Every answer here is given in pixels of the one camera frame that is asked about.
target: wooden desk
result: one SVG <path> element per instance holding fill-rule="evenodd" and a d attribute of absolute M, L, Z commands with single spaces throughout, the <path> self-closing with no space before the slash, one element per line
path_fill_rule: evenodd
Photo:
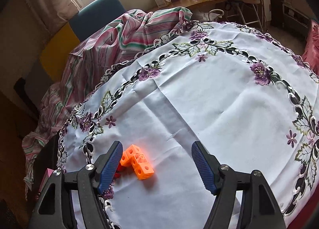
<path fill-rule="evenodd" d="M 148 10 L 148 12 L 155 12 L 158 10 L 171 9 L 175 7 L 193 8 L 194 6 L 213 5 L 225 1 L 227 0 L 179 0 L 161 9 L 159 9 L 158 7 L 154 7 L 153 9 Z"/>

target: pink box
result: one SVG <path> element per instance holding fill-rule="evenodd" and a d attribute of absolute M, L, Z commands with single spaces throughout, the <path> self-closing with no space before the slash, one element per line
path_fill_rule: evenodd
<path fill-rule="evenodd" d="M 43 179 L 42 179 L 42 182 L 41 182 L 41 185 L 40 185 L 40 188 L 39 188 L 39 193 L 42 192 L 45 183 L 47 183 L 47 180 L 49 179 L 49 177 L 51 176 L 51 174 L 52 174 L 53 172 L 54 172 L 54 170 L 51 170 L 51 169 L 47 169 L 47 170 L 45 171 L 45 174 L 44 174 L 44 176 L 43 176 Z"/>

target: wooden table top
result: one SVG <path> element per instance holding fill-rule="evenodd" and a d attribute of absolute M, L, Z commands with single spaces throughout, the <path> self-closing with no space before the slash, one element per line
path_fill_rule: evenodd
<path fill-rule="evenodd" d="M 171 9 L 175 7 L 192 7 L 194 5 L 204 4 L 204 3 L 210 3 L 210 4 L 216 4 L 220 2 L 225 2 L 227 0 L 179 0 L 177 2 L 171 3 L 169 6 L 159 9 L 158 7 L 154 7 L 153 9 L 150 9 L 148 12 L 155 12 L 158 10 L 164 10 L 164 9 Z"/>

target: wooden floor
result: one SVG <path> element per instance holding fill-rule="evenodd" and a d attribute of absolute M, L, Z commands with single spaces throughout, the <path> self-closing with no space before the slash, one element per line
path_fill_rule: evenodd
<path fill-rule="evenodd" d="M 18 131 L 26 135 L 35 129 L 36 123 L 2 93 L 0 93 L 0 106 L 0 134 L 2 137 L 0 140 L 0 199 L 6 201 L 19 224 L 25 228 L 29 220 L 23 181 L 26 173 L 26 159 Z"/>

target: pink and green striped cloth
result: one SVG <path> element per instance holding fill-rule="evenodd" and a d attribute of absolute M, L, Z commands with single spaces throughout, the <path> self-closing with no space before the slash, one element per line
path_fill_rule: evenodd
<path fill-rule="evenodd" d="M 22 141 L 26 155 L 26 195 L 33 184 L 33 163 L 41 149 L 60 130 L 73 108 L 84 101 L 113 64 L 134 59 L 155 39 L 179 29 L 192 13 L 183 7 L 145 13 L 130 10 L 78 45 L 68 57 L 61 82 L 42 99 L 34 132 Z"/>

